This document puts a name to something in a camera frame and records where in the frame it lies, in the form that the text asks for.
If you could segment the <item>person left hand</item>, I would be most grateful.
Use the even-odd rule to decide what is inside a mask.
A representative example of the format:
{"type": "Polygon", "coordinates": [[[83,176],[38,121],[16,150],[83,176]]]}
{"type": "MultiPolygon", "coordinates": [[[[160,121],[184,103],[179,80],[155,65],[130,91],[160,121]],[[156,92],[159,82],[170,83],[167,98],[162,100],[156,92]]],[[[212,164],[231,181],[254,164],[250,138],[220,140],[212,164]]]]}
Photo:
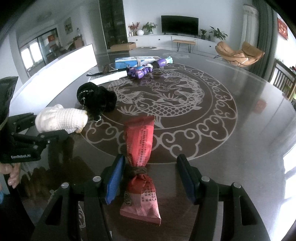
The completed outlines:
{"type": "Polygon", "coordinates": [[[8,185],[15,189],[20,182],[20,172],[21,172],[21,164],[15,163],[11,164],[3,164],[0,163],[1,174],[9,174],[8,185]]]}

